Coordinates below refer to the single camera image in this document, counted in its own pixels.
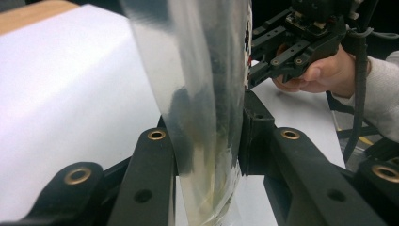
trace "white table surface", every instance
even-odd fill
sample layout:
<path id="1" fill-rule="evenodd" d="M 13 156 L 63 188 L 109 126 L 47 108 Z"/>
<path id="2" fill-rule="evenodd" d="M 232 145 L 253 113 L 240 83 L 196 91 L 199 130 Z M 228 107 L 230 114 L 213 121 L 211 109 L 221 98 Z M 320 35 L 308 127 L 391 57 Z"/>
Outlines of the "white table surface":
<path id="1" fill-rule="evenodd" d="M 159 111 L 126 18 L 86 5 L 0 36 L 0 221 L 22 218 L 51 178 L 79 161 L 130 156 Z M 255 93 L 278 127 L 305 132 L 344 166 L 324 94 Z M 240 180 L 242 225 L 276 225 L 263 177 Z M 177 197 L 177 225 L 186 225 Z"/>

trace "robotic arm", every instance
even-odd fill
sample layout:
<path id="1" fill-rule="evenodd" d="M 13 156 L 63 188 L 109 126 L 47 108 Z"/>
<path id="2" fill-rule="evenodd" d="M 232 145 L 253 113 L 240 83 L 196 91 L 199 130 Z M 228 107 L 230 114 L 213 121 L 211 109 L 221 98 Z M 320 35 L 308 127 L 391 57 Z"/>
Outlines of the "robotic arm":
<path id="1" fill-rule="evenodd" d="M 293 0 L 292 7 L 253 31 L 250 89 L 283 74 L 283 82 L 300 76 L 314 61 L 335 55 L 346 34 L 345 17 L 356 16 L 350 0 Z M 276 56 L 276 50 L 287 49 Z"/>

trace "clear plastic sheet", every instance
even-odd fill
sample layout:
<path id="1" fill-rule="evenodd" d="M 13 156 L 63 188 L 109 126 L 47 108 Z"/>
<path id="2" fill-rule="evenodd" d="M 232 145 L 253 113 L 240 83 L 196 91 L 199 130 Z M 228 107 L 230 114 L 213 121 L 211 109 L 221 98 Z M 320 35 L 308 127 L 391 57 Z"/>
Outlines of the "clear plastic sheet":
<path id="1" fill-rule="evenodd" d="M 240 174 L 248 1 L 120 1 L 172 139 L 189 224 L 237 225 L 224 216 Z"/>

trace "gray sleeve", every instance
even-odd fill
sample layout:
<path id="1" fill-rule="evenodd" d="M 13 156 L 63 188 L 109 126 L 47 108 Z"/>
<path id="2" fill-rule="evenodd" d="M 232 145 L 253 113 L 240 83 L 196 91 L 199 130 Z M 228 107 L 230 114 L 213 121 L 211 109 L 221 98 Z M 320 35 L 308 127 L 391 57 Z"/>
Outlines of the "gray sleeve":
<path id="1" fill-rule="evenodd" d="M 364 117 L 379 132 L 399 142 L 399 51 L 387 60 L 369 57 L 372 69 L 367 76 Z M 355 98 L 334 96 L 344 105 L 355 105 Z"/>

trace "wooden surface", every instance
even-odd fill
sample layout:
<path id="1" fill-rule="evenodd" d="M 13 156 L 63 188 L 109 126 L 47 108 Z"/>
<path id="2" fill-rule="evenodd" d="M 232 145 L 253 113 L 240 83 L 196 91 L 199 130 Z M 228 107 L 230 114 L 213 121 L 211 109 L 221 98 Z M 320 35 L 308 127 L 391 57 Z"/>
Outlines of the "wooden surface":
<path id="1" fill-rule="evenodd" d="M 78 7 L 67 1 L 49 0 L 0 13 L 0 35 Z"/>

